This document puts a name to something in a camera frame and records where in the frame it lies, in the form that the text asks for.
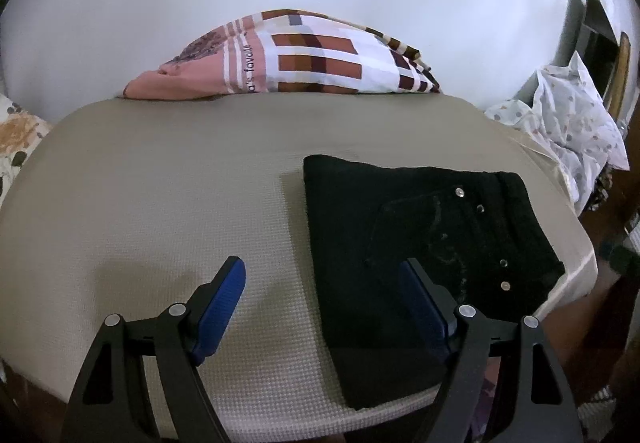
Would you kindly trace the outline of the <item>black pants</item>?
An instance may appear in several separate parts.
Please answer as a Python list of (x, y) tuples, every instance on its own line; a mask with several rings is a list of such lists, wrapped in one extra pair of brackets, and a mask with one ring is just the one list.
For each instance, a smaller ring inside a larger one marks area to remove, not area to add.
[(382, 168), (328, 155), (303, 163), (322, 333), (347, 406), (437, 385), (446, 322), (408, 269), (458, 304), (516, 322), (564, 274), (512, 172)]

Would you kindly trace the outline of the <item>beige textured mattress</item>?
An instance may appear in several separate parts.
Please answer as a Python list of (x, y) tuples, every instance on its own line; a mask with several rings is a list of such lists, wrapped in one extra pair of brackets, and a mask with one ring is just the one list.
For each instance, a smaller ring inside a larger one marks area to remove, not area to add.
[(518, 133), (442, 96), (247, 94), (82, 107), (37, 146), (1, 207), (1, 355), (60, 399), (107, 315), (145, 319), (190, 297), (230, 255), (247, 281), (200, 369), (235, 442), (326, 437), (434, 400), (427, 389), (355, 411), (320, 330), (303, 160), (509, 171), (566, 272), (538, 309), (586, 296), (591, 241)]

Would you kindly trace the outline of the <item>white dotted crumpled sheet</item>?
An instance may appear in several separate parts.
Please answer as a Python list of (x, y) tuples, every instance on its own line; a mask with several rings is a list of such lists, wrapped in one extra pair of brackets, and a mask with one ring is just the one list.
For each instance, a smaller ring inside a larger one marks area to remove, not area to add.
[(485, 116), (513, 129), (551, 164), (579, 215), (605, 168), (629, 169), (623, 136), (578, 53), (564, 67), (544, 66), (536, 77), (532, 103), (509, 100), (487, 108)]

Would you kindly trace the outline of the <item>white floral pillow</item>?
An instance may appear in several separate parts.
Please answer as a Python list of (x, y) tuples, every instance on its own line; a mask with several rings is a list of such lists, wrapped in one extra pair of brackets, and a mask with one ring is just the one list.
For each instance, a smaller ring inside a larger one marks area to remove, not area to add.
[(0, 104), (0, 192), (4, 200), (26, 160), (52, 126), (4, 94)]

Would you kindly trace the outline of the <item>pink brown checkered quilt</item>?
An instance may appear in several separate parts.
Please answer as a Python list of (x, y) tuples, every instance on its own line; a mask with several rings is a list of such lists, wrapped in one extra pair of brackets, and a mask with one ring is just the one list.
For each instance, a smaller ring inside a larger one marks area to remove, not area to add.
[(192, 101), (232, 94), (436, 93), (418, 49), (371, 27), (280, 9), (244, 16), (132, 79), (130, 100)]

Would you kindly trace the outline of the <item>dark wall opening frame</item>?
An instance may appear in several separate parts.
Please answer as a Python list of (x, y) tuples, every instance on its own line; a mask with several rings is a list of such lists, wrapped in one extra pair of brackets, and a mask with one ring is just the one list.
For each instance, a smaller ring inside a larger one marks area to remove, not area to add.
[(617, 37), (601, 0), (568, 0), (553, 63), (564, 66), (574, 53), (582, 58), (605, 109), (620, 121), (631, 63), (626, 33)]

